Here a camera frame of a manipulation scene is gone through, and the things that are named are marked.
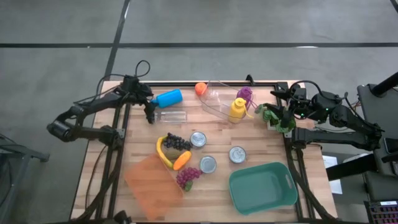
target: orange carrot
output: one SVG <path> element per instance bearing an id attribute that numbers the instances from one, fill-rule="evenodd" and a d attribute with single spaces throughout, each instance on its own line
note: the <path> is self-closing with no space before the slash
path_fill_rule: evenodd
<path id="1" fill-rule="evenodd" d="M 184 152 L 175 162 L 173 165 L 173 170 L 179 170 L 183 167 L 190 159 L 192 153 L 190 151 Z"/>

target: concrete floor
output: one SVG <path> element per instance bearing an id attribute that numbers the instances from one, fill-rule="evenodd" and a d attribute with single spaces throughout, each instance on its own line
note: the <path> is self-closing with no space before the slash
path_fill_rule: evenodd
<path id="1" fill-rule="evenodd" d="M 111 43 L 122 5 L 122 0 L 3 0 L 0 44 Z M 397 20 L 388 0 L 135 0 L 121 42 L 398 42 Z M 31 163 L 13 223 L 68 219 L 87 142 L 63 143 L 45 126 L 95 92 L 109 53 L 0 49 L 0 132 L 51 153 L 48 163 Z M 132 74 L 146 59 L 152 70 L 144 80 L 241 80 L 247 74 L 257 80 L 307 79 L 326 91 L 348 91 L 353 102 L 356 86 L 398 70 L 397 56 L 398 48 L 119 49 L 113 72 Z M 360 152 L 330 144 L 324 151 Z M 336 204 L 342 219 L 366 221 L 362 205 L 338 198 Z"/>

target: yellow mustard bottle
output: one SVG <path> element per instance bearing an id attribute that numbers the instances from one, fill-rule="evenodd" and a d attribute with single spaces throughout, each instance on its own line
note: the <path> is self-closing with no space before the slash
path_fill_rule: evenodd
<path id="1" fill-rule="evenodd" d="M 246 100 L 244 100 L 243 98 L 236 98 L 231 104 L 228 121 L 232 123 L 238 123 L 242 120 L 245 113 L 248 117 L 253 118 L 252 116 L 248 115 L 245 104 Z"/>

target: tin can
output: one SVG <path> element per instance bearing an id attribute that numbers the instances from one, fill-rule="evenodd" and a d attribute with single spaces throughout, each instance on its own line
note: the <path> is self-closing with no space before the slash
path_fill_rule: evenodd
<path id="1" fill-rule="evenodd" d="M 214 172 L 217 168 L 216 159 L 213 156 L 205 156 L 200 160 L 200 170 L 205 174 Z"/>
<path id="2" fill-rule="evenodd" d="M 240 164 L 246 159 L 246 151 L 240 146 L 235 146 L 229 150 L 229 159 L 233 163 Z"/>
<path id="3" fill-rule="evenodd" d="M 195 132 L 191 135 L 191 143 L 196 149 L 200 149 L 206 144 L 206 136 L 201 132 Z"/>

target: orange ball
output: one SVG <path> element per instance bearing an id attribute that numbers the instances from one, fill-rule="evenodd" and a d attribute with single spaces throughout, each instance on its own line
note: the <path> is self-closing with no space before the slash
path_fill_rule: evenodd
<path id="1" fill-rule="evenodd" d="M 195 93 L 197 93 L 198 96 L 202 96 L 206 92 L 206 83 L 197 83 L 195 85 Z"/>

